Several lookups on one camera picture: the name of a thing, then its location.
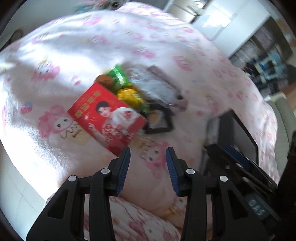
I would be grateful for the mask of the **yellow foil snack bag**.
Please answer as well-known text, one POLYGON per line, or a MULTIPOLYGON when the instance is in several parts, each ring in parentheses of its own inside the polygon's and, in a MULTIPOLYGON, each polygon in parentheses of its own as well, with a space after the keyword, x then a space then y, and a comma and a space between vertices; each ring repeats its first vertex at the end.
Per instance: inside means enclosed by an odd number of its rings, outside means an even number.
POLYGON ((139 113, 148 113, 149 105, 133 87, 124 87, 116 92, 117 98, 139 113))

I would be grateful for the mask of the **red packet with man portrait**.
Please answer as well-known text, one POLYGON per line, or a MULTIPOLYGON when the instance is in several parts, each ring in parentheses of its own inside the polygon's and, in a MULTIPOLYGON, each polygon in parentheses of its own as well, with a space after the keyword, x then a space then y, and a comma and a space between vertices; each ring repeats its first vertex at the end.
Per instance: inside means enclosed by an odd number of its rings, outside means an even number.
POLYGON ((98 83, 91 85, 69 108, 68 113, 116 156, 147 124, 146 118, 98 83))

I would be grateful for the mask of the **black framed card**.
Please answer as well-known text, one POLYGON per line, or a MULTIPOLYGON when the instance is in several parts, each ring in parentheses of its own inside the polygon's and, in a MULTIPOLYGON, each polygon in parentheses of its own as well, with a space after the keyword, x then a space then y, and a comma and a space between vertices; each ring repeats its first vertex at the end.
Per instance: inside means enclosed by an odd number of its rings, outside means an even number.
POLYGON ((147 124, 143 127, 146 135, 167 133, 174 129, 171 111, 160 104, 151 103, 149 111, 143 113, 143 116, 147 119, 147 124))

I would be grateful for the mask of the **grey padded headboard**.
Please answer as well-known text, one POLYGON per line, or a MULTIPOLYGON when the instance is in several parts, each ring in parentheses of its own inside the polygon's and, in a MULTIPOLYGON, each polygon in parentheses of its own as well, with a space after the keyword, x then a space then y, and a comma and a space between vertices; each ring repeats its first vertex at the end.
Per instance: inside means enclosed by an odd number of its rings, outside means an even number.
POLYGON ((287 154, 295 132, 295 115, 284 93, 278 92, 269 97, 267 102, 273 109, 277 120, 275 161, 280 178, 287 165, 287 154))

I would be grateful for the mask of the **clear zip pouch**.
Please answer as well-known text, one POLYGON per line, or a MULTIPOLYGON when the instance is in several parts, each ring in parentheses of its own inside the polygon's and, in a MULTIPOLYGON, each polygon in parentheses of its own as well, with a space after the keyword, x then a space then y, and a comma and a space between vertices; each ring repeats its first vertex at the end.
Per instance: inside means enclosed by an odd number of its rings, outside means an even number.
POLYGON ((143 66, 130 66, 123 71, 131 84, 149 101, 168 107, 172 106, 180 96, 177 88, 143 66))

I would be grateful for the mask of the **green foil snack bag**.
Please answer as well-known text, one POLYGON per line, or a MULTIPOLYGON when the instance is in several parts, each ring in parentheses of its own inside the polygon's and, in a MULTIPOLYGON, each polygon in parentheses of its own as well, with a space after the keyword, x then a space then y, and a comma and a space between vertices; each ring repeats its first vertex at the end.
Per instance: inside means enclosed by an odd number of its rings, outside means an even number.
POLYGON ((125 72, 122 70, 120 65, 115 65, 108 73, 107 76, 112 78, 113 91, 117 92, 118 90, 129 87, 131 85, 128 77, 125 72))

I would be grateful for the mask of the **white wardrobe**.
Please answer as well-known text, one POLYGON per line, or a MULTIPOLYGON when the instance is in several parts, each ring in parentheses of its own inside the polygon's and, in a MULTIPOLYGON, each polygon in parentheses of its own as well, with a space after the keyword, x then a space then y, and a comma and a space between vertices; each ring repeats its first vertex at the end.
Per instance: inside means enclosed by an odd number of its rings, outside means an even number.
POLYGON ((227 57, 270 17, 260 1, 167 1, 164 11, 191 23, 227 57))

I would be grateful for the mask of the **pink cartoon print bedsheet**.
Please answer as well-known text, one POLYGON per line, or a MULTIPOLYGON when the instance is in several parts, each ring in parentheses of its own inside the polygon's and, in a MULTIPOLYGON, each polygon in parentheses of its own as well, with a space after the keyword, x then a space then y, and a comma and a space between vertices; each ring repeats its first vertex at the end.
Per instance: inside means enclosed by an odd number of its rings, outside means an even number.
POLYGON ((199 168, 208 120, 229 109, 256 141, 260 167, 280 180, 276 116, 254 83, 188 23, 127 3, 52 20, 1 52, 1 141, 41 197, 70 175, 91 176, 114 158, 68 109, 116 64, 157 66, 189 103, 173 116, 171 132, 131 141, 123 191, 110 200, 117 240, 179 240, 186 199, 172 189, 165 150, 173 147, 199 168))

